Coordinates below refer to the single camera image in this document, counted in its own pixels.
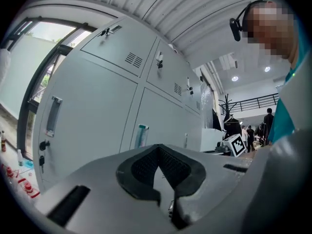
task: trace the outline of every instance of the black slot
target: black slot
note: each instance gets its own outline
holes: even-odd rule
[[[80,204],[88,195],[90,189],[80,185],[76,186],[47,216],[56,224],[64,227],[73,216]]]
[[[231,164],[225,164],[223,167],[240,173],[245,173],[248,170],[246,167],[234,166]]]

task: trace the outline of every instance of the balcony railing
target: balcony railing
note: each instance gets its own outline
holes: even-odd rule
[[[276,105],[278,100],[279,96],[278,93],[276,93],[268,96],[262,96],[238,102],[231,102],[229,103],[229,109],[231,109],[231,113],[235,113],[262,107],[269,107]],[[225,104],[222,104],[220,106],[222,107],[223,114],[225,114]]]

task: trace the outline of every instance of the gray locker door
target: gray locker door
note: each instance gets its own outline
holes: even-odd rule
[[[161,69],[158,68],[156,60],[159,52],[163,54],[163,67]],[[176,54],[168,44],[160,41],[147,81],[182,101],[182,92],[187,85],[188,68],[182,57]]]
[[[156,40],[156,34],[133,19],[123,19],[110,29],[114,29],[117,25],[121,28],[114,34],[110,33],[109,36],[98,34],[81,50],[139,77]]]
[[[43,100],[46,104],[39,105],[36,121],[41,120],[41,124],[33,148],[38,153],[34,155],[37,178],[39,172],[42,179],[55,184],[92,160],[119,153],[137,84],[75,56],[64,60],[51,82],[54,84],[49,83],[49,87],[53,88],[44,94],[48,96]],[[62,100],[59,107],[53,97]],[[53,121],[54,136],[53,131],[46,134]],[[42,152],[39,143],[45,140],[51,144]],[[43,153],[44,173],[38,157]]]
[[[201,118],[195,113],[185,110],[185,132],[188,134],[187,149],[200,151],[201,145]]]
[[[190,87],[193,88],[193,95],[190,94],[190,91],[184,90],[182,93],[183,102],[189,108],[193,109],[195,112],[200,114],[201,112],[200,80],[191,69],[188,71],[187,77],[189,78],[190,81]]]
[[[150,127],[147,145],[162,143],[183,147],[184,117],[183,108],[145,88],[133,131],[131,149],[135,146],[139,124]]]

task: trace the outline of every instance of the locker handle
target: locker handle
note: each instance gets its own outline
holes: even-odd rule
[[[55,126],[56,126],[57,118],[59,115],[59,109],[63,102],[62,99],[57,98],[55,96],[52,96],[52,100],[53,100],[53,103],[50,109],[46,132],[45,132],[45,134],[50,137],[54,137]]]

